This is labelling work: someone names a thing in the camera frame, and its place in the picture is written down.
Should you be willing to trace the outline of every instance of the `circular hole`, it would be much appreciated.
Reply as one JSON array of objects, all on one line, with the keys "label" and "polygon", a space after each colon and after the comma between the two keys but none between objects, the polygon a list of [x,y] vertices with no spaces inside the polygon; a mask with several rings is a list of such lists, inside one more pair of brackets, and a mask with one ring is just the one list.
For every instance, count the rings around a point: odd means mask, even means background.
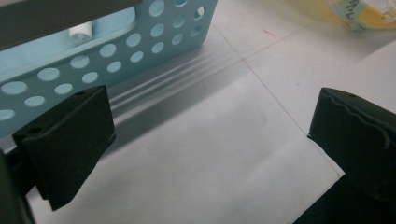
[{"label": "circular hole", "polygon": [[191,36],[196,36],[196,35],[199,34],[200,31],[201,31],[201,26],[195,26],[195,28],[191,30],[190,35]]},{"label": "circular hole", "polygon": [[199,7],[194,13],[194,18],[200,19],[202,16],[204,16],[204,13],[205,13],[205,9],[203,7]]},{"label": "circular hole", "polygon": [[82,77],[82,81],[85,83],[93,83],[94,81],[96,81],[98,79],[99,75],[95,72],[91,72],[88,74],[85,74]]},{"label": "circular hole", "polygon": [[104,58],[113,56],[116,53],[117,47],[113,44],[104,45],[100,49],[100,55]]},{"label": "circular hole", "polygon": [[107,71],[109,73],[115,73],[121,69],[122,63],[120,62],[114,62],[108,65]]},{"label": "circular hole", "polygon": [[175,28],[178,28],[178,27],[181,27],[184,24],[185,21],[186,21],[186,16],[185,15],[180,15],[177,18],[175,18],[173,25],[174,25]]},{"label": "circular hole", "polygon": [[43,105],[46,102],[46,99],[42,96],[34,96],[30,97],[29,99],[25,100],[25,104],[27,106],[35,107]]},{"label": "circular hole", "polygon": [[29,131],[27,131],[28,134],[37,134],[37,133],[41,133],[41,131],[43,131],[42,128],[33,128]]},{"label": "circular hole", "polygon": [[183,34],[178,34],[178,35],[175,35],[173,38],[172,38],[172,44],[173,45],[178,45],[178,44],[180,44],[180,42],[183,40]]},{"label": "circular hole", "polygon": [[132,55],[131,57],[131,62],[132,63],[138,63],[143,59],[144,53],[142,51],[138,51],[135,54]]},{"label": "circular hole", "polygon": [[55,88],[55,92],[58,93],[58,94],[61,94],[61,95],[67,94],[71,90],[73,90],[73,86],[71,84],[69,84],[69,83],[62,84],[62,85],[60,85],[60,86]]},{"label": "circular hole", "polygon": [[183,6],[186,2],[187,2],[187,0],[175,0],[175,4],[176,4],[178,7]]},{"label": "circular hole", "polygon": [[152,47],[152,52],[153,53],[159,53],[163,50],[163,42],[157,43]]},{"label": "circular hole", "polygon": [[27,90],[27,85],[19,81],[8,82],[1,87],[1,90],[5,94],[16,95],[25,92]]},{"label": "circular hole", "polygon": [[88,65],[88,63],[90,63],[90,58],[85,55],[77,56],[70,62],[72,67],[76,69],[84,68]]},{"label": "circular hole", "polygon": [[128,39],[126,39],[126,44],[129,46],[129,47],[135,47],[135,46],[137,46],[139,43],[140,43],[140,40],[142,39],[142,35],[140,35],[140,34],[133,34],[133,35],[130,35],[129,37],[128,37]]},{"label": "circular hole", "polygon": [[56,68],[46,68],[41,70],[37,75],[43,81],[52,81],[59,77],[61,73]]},{"label": "circular hole", "polygon": [[160,36],[163,33],[164,28],[165,28],[165,26],[162,23],[155,25],[151,29],[151,36],[153,36],[153,37]]},{"label": "circular hole", "polygon": [[0,120],[12,119],[15,116],[13,110],[0,110]]},{"label": "circular hole", "polygon": [[149,14],[153,17],[160,16],[165,10],[165,2],[163,0],[156,0],[149,7]]}]

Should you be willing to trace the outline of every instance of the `yellow package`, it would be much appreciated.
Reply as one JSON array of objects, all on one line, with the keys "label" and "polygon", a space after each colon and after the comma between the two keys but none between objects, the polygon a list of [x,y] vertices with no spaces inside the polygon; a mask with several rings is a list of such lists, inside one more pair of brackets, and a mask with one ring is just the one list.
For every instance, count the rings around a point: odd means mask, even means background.
[{"label": "yellow package", "polygon": [[396,28],[396,0],[325,0],[332,13],[354,30]]}]

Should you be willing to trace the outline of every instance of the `blue plastic basket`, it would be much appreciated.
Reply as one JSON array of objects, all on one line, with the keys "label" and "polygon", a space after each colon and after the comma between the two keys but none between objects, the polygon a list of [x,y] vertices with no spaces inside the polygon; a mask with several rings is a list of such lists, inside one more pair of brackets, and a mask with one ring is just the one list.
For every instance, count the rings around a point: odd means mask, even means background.
[{"label": "blue plastic basket", "polygon": [[144,0],[98,19],[94,40],[67,31],[0,52],[0,137],[89,87],[114,86],[201,45],[217,0]]}]

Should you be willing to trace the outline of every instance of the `perforated basket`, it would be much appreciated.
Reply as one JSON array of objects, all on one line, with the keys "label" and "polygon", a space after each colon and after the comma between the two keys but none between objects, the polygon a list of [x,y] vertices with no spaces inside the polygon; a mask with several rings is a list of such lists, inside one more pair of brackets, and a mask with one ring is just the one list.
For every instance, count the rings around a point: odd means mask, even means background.
[{"label": "perforated basket", "polygon": [[[98,20],[98,37],[85,45],[70,46],[60,32],[1,51],[0,137],[14,133],[71,94],[113,86],[201,45],[216,3],[144,0]],[[111,34],[101,31],[123,20],[131,21]]]}]

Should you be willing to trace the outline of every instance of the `light blue bin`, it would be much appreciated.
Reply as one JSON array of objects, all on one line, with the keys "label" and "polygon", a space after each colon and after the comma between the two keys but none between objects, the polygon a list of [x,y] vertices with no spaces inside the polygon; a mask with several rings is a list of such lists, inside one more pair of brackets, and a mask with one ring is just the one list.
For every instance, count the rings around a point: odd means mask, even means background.
[{"label": "light blue bin", "polygon": [[0,52],[0,137],[89,87],[114,86],[201,45],[217,0],[143,0],[96,20],[93,41],[67,31]]}]

